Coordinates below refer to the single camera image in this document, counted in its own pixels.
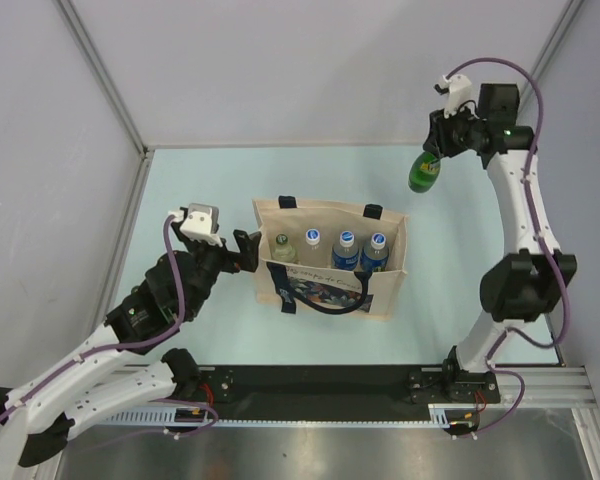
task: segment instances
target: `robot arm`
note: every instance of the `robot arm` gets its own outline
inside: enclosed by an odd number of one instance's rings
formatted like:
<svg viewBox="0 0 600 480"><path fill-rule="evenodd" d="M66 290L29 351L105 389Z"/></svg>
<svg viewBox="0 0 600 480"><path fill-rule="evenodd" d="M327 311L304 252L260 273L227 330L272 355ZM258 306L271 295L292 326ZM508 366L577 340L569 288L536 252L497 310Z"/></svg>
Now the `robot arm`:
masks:
<svg viewBox="0 0 600 480"><path fill-rule="evenodd" d="M575 256L561 253L549 227L538 186L538 157L535 152L530 155L534 132L516 124L520 105L517 85L482 85L475 114L466 106L470 88L471 82L464 75L443 77L435 86L440 94L448 94L448 100L444 109L431 113L430 132L423 147L437 158L474 150L498 199L504 258L484 275L480 285L483 312L470 334L452 351L461 370L485 372L485 359L505 330L521 330L553 311L560 299L547 252L565 284L575 274L577 264Z"/></svg>
<svg viewBox="0 0 600 480"><path fill-rule="evenodd" d="M146 363L143 355L177 333L182 322L192 321L220 272L257 268L260 234L234 231L240 251L230 252L217 233L217 208L191 204L172 212L170 219L170 227L187 248L173 252L183 298L179 298L169 255L164 255L72 353L19 388L0 388L0 420L6 423L0 436L19 434L26 439L20 451L14 447L20 443L10 441L8 450L15 448L17 454L13 468L16 462L29 467L55 456L69 440L117 412L167 397L189 400L197 391L199 369L186 350L177 349L132 377L98 385L125 364ZM15 413L17 422L12 421Z"/></svg>

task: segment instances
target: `white bracket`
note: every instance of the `white bracket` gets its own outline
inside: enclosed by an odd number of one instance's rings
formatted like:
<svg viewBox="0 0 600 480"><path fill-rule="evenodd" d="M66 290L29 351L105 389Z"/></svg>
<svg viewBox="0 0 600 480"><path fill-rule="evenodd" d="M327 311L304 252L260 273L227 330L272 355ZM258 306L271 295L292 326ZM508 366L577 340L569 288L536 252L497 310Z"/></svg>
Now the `white bracket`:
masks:
<svg viewBox="0 0 600 480"><path fill-rule="evenodd" d="M183 222L180 232L190 240L200 240L209 245L223 245L218 231L218 208L192 203L186 215L182 210L169 212L176 222Z"/></svg>
<svg viewBox="0 0 600 480"><path fill-rule="evenodd" d="M443 75L438 81L438 87L449 92L444 118L455 115L463 103L471 100L471 80L465 75L453 75L449 78Z"/></svg>

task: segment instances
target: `plastic water bottle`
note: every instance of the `plastic water bottle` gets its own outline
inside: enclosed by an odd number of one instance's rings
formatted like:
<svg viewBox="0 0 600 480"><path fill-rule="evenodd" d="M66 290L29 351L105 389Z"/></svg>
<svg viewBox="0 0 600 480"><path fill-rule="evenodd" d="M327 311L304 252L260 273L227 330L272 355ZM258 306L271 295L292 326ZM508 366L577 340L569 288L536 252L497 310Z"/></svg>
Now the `plastic water bottle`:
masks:
<svg viewBox="0 0 600 480"><path fill-rule="evenodd" d="M362 249L360 266L365 272L384 272L389 259L387 237L382 233L374 233Z"/></svg>
<svg viewBox="0 0 600 480"><path fill-rule="evenodd" d="M331 254L333 268L339 270L355 270L358 266L360 248L353 232L344 231L340 238L333 243Z"/></svg>
<svg viewBox="0 0 600 480"><path fill-rule="evenodd" d="M315 228L307 230L305 244L300 252L300 263L307 267L327 267L327 255L324 243L320 241L320 232Z"/></svg>
<svg viewBox="0 0 600 480"><path fill-rule="evenodd" d="M296 263L298 261L298 253L293 245L289 243L289 237L284 233L276 237L276 245L271 253L271 258L284 263Z"/></svg>

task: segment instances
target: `bag handle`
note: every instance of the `bag handle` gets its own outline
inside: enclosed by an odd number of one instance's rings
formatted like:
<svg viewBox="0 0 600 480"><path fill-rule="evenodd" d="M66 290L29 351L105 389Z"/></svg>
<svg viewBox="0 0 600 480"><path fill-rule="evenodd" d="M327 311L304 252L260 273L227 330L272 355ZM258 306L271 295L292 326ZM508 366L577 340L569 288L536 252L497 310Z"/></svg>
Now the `bag handle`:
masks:
<svg viewBox="0 0 600 480"><path fill-rule="evenodd" d="M278 197L278 205L281 209L298 208L296 197L290 195L280 195ZM380 217L382 217L382 207L374 203L369 203L364 206L364 212L362 213L362 216L380 220Z"/></svg>
<svg viewBox="0 0 600 480"><path fill-rule="evenodd" d="M271 279L275 285L276 293L282 298L282 313L296 313L296 302L294 299L327 315L344 315L355 312L367 301L367 295L369 294L369 279L371 278L372 272L353 272L362 285L360 298L358 298L353 305L343 308L327 308L303 297L291 287L289 276L287 275L287 267L278 263L267 262L267 268L271 272Z"/></svg>

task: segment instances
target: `white bottle cap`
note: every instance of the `white bottle cap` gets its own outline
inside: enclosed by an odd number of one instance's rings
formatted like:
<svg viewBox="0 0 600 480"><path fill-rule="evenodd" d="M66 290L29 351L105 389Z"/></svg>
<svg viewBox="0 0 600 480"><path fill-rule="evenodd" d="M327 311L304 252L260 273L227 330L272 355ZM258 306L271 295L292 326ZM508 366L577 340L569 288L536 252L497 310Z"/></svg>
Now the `white bottle cap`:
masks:
<svg viewBox="0 0 600 480"><path fill-rule="evenodd" d="M371 248L374 250L382 250L387 244L387 238L381 233L374 233L371 236Z"/></svg>
<svg viewBox="0 0 600 480"><path fill-rule="evenodd" d="M311 246L317 245L320 243L320 232L315 228L311 228L307 230L307 235L305 236L307 243Z"/></svg>
<svg viewBox="0 0 600 480"><path fill-rule="evenodd" d="M353 247L353 242L355 241L355 237L353 236L353 232L344 231L340 234L340 245L345 248Z"/></svg>

